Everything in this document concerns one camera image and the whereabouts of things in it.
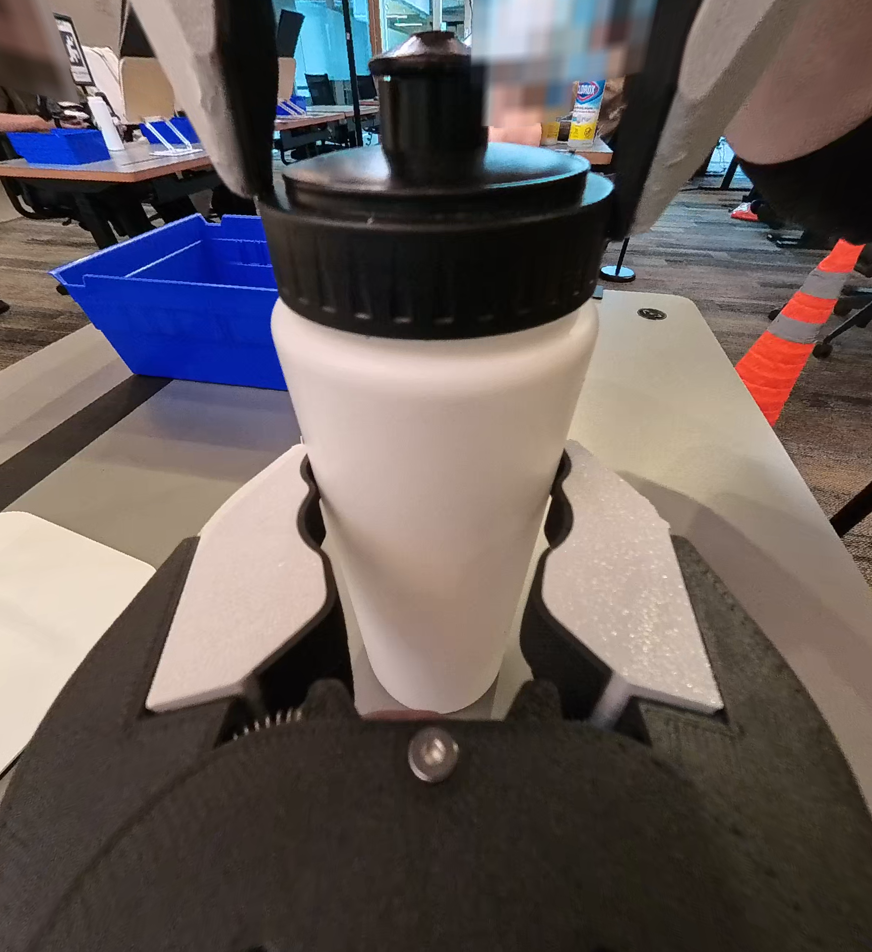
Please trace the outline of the orange traffic cone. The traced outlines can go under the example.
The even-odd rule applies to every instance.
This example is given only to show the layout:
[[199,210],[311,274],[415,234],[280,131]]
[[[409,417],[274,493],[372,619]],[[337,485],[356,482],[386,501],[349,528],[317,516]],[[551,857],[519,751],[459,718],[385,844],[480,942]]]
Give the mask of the orange traffic cone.
[[770,425],[778,421],[864,247],[838,241],[736,364]]

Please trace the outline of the small blue plastic bin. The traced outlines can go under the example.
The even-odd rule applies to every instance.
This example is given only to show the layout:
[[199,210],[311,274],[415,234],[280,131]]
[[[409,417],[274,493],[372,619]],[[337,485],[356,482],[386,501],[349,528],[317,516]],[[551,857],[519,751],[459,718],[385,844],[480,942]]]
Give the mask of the small blue plastic bin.
[[16,154],[34,165],[76,167],[110,159],[105,138],[95,128],[54,127],[46,132],[10,132],[6,137]]
[[191,154],[202,150],[197,132],[184,115],[146,119],[139,123],[139,130],[149,146],[158,152]]

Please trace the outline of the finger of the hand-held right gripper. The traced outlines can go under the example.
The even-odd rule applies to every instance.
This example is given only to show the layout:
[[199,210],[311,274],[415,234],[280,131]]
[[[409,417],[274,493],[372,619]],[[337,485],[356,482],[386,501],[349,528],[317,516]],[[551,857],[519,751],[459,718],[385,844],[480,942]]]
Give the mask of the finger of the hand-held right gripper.
[[269,1],[132,1],[176,101],[222,182],[273,204],[279,84]]
[[615,140],[611,240],[654,225],[726,133],[807,4],[657,2]]

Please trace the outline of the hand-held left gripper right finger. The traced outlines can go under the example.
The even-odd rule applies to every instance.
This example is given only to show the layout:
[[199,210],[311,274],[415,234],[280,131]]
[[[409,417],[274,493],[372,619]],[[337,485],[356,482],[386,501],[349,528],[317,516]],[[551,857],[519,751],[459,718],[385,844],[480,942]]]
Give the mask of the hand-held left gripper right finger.
[[668,523],[580,444],[551,485],[523,656],[564,720],[616,725],[634,701],[703,716],[724,702]]

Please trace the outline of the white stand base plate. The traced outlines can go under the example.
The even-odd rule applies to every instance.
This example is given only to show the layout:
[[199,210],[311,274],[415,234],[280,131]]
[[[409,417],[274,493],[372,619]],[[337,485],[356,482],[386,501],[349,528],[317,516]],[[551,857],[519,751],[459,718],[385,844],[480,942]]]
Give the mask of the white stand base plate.
[[35,515],[0,513],[0,778],[154,572]]

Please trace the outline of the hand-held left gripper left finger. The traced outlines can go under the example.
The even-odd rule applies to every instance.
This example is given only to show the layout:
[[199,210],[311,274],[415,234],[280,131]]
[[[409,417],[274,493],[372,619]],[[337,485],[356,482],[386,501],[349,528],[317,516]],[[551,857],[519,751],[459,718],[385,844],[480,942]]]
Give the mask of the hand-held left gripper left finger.
[[167,713],[251,696],[251,679],[327,605],[319,494],[292,446],[204,524],[146,696]]

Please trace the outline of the wooden top desk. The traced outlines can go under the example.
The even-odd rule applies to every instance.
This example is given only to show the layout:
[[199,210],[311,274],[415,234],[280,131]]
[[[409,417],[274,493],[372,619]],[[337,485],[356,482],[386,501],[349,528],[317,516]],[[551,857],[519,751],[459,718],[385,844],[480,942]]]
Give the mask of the wooden top desk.
[[99,249],[196,214],[194,195],[222,184],[203,149],[160,153],[145,142],[75,166],[9,158],[0,161],[0,182],[21,217],[74,222]]

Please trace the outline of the black bottle lid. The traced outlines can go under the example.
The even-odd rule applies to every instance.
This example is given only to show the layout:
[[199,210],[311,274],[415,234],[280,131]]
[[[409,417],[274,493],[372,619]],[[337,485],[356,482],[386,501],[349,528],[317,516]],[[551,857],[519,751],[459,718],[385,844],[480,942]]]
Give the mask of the black bottle lid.
[[584,157],[490,142],[485,74],[453,34],[370,64],[380,143],[297,162],[258,203],[279,298],[365,336],[540,327],[595,289],[613,184]]

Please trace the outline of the printed tag sign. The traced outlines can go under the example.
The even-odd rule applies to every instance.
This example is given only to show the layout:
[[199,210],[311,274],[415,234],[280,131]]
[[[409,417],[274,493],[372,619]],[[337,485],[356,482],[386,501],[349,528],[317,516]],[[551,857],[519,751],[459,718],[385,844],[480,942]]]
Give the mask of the printed tag sign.
[[52,15],[64,46],[73,82],[76,86],[84,89],[92,87],[94,85],[92,71],[73,19],[59,12],[54,12]]

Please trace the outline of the person's right forearm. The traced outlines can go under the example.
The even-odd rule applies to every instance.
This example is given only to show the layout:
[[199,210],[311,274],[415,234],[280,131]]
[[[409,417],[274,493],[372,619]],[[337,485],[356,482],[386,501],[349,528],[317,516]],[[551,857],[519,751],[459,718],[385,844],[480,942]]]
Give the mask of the person's right forearm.
[[726,137],[780,218],[872,242],[872,1],[809,2]]

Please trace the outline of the white wipes canister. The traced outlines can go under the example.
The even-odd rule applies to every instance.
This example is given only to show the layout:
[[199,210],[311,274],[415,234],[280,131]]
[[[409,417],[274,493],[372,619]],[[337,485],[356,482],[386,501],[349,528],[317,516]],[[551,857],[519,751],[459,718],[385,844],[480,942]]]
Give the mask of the white wipes canister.
[[574,148],[594,142],[605,89],[604,79],[580,81],[575,85],[568,135],[568,142]]

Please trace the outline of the black round base pole stand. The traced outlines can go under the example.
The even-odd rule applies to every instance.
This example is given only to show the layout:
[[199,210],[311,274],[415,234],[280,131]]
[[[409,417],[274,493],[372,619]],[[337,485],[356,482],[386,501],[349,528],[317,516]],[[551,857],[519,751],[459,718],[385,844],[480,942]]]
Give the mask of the black round base pole stand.
[[600,277],[604,283],[629,284],[636,279],[635,271],[625,261],[629,241],[629,236],[623,239],[613,264],[605,264],[600,268]]

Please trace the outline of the white bottle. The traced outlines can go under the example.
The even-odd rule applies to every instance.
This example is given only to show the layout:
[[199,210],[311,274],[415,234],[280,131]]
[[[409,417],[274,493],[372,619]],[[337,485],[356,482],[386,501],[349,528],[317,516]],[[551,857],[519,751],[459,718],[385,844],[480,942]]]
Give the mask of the white bottle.
[[271,331],[372,670],[452,713],[496,680],[599,329],[397,340],[274,307]]

